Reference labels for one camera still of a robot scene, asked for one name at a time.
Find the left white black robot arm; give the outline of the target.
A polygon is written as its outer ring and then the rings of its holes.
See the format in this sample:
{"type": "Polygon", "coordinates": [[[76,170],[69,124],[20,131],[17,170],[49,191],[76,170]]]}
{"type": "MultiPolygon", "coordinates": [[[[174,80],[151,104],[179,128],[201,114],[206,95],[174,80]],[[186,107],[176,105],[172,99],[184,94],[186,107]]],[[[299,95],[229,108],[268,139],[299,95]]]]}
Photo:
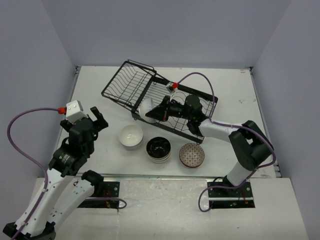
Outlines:
{"type": "Polygon", "coordinates": [[[52,240],[56,230],[65,219],[90,196],[97,197],[103,193],[104,178],[92,171],[86,171],[81,180],[65,197],[61,204],[57,201],[80,168],[94,152],[94,142],[99,132],[109,125],[97,107],[91,107],[96,117],[92,120],[84,114],[78,102],[71,106],[55,109],[64,114],[61,127],[68,133],[61,146],[53,153],[44,169],[44,182],[35,194],[28,208],[15,222],[7,223],[3,233],[13,240],[52,240]]]}

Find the tan bowl with leaf motif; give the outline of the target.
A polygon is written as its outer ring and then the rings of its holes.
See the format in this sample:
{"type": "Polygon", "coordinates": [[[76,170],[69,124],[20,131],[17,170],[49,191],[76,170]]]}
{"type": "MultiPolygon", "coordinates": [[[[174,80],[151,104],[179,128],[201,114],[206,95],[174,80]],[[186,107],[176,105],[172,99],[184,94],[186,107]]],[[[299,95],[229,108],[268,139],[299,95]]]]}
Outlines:
{"type": "Polygon", "coordinates": [[[166,158],[166,159],[160,159],[160,160],[151,158],[151,162],[156,163],[156,164],[165,163],[167,160],[168,160],[168,158],[166,158]]]}

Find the plain tan bowl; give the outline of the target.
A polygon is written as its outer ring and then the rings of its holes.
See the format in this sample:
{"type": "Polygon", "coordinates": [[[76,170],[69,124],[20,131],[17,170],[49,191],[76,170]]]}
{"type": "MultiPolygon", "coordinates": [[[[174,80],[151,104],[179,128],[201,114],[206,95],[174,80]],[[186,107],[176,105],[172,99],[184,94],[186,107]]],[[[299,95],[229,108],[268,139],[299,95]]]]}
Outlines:
{"type": "Polygon", "coordinates": [[[167,155],[165,155],[165,156],[163,156],[163,157],[154,157],[154,156],[148,155],[148,157],[149,157],[150,159],[155,159],[155,160],[168,159],[170,156],[171,156],[171,153],[168,153],[167,155]]]}

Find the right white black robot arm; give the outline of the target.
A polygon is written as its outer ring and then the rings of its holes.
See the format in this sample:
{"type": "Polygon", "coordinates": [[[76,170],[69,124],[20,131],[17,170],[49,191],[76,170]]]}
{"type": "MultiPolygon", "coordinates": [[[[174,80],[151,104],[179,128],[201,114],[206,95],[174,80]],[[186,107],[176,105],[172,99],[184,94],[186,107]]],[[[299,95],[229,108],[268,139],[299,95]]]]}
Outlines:
{"type": "Polygon", "coordinates": [[[243,124],[218,122],[205,115],[202,108],[195,95],[187,96],[183,104],[166,95],[157,106],[151,98],[143,100],[138,110],[149,123],[166,122],[169,117],[182,118],[187,120],[187,128],[193,135],[230,143],[237,163],[223,178],[222,188],[227,196],[233,197],[258,169],[267,166],[264,162],[268,157],[272,157],[270,165],[275,163],[274,148],[254,121],[243,124]]]}

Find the white bowl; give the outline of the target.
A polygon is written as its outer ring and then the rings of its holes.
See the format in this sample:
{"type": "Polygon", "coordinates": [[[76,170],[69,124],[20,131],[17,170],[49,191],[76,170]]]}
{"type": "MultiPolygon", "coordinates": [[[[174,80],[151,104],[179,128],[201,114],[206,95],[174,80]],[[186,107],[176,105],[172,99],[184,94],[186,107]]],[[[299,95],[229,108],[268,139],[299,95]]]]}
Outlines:
{"type": "Polygon", "coordinates": [[[135,148],[143,142],[144,133],[137,125],[127,125],[119,132],[118,139],[124,147],[135,148]]]}
{"type": "Polygon", "coordinates": [[[150,97],[144,99],[138,108],[140,117],[144,121],[146,121],[147,123],[155,123],[156,122],[155,119],[146,116],[146,113],[150,112],[153,108],[154,108],[154,103],[150,97]]]}
{"type": "Polygon", "coordinates": [[[127,151],[135,151],[137,149],[139,149],[141,147],[142,143],[133,145],[133,146],[127,146],[127,145],[123,145],[124,149],[126,149],[127,151]]]}

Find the black glazed tan bowl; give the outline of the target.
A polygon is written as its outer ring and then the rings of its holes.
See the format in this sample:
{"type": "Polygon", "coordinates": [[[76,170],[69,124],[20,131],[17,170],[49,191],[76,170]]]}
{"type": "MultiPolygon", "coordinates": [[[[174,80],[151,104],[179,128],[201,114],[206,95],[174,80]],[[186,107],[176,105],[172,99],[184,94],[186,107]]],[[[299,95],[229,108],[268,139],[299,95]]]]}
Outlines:
{"type": "Polygon", "coordinates": [[[171,143],[164,137],[154,137],[147,142],[146,152],[156,158],[164,157],[171,152],[171,143]]]}

